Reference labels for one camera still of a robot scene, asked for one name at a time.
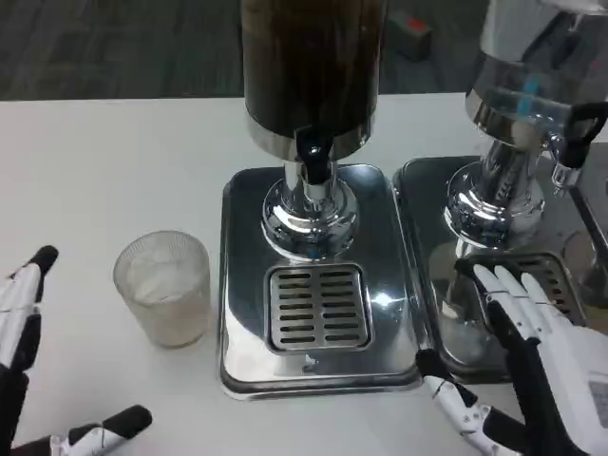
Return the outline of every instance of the dark liquid container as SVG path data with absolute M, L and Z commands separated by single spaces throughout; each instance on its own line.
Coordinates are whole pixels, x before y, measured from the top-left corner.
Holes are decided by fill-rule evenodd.
M 376 108 L 387 0 L 242 0 L 245 99 L 264 128 L 333 136 Z

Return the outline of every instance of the gray carpet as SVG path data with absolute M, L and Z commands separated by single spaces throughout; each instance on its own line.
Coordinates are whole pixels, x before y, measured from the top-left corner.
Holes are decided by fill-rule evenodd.
M 487 0 L 393 0 L 433 28 L 413 63 L 387 43 L 383 93 L 463 91 Z M 238 0 L 0 0 L 0 99 L 242 95 Z

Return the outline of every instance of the white tabletop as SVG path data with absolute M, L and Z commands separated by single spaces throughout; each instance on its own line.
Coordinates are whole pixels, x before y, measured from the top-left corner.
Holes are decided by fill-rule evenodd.
M 372 140 L 345 162 L 392 176 L 483 143 L 462 94 L 387 96 Z M 60 252 L 18 443 L 140 403 L 154 423 L 120 454 L 473 453 L 423 389 L 238 402 L 219 386 L 215 328 L 179 351 L 148 343 L 114 288 L 114 260 L 144 233 L 185 231 L 209 251 L 215 301 L 222 188 L 240 169 L 280 165 L 250 140 L 242 100 L 3 103 L 0 146 L 0 272 L 44 244 Z M 509 386 L 476 391 L 517 414 Z

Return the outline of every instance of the frosted glass cup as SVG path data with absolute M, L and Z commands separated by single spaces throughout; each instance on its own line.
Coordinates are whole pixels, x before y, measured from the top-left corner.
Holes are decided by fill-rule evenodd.
M 185 347 L 204 334 L 209 256 L 195 238 L 175 231 L 140 237 L 116 260 L 114 283 L 153 343 Z

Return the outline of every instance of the red object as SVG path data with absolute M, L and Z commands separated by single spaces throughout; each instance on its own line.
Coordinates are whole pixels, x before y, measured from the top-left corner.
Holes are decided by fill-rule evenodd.
M 414 29 L 416 31 L 424 31 L 424 30 L 428 29 L 427 24 L 425 24 L 424 22 L 422 22 L 419 19 L 414 19 L 413 17 L 410 17 L 408 19 L 408 27 L 410 27 L 411 29 Z

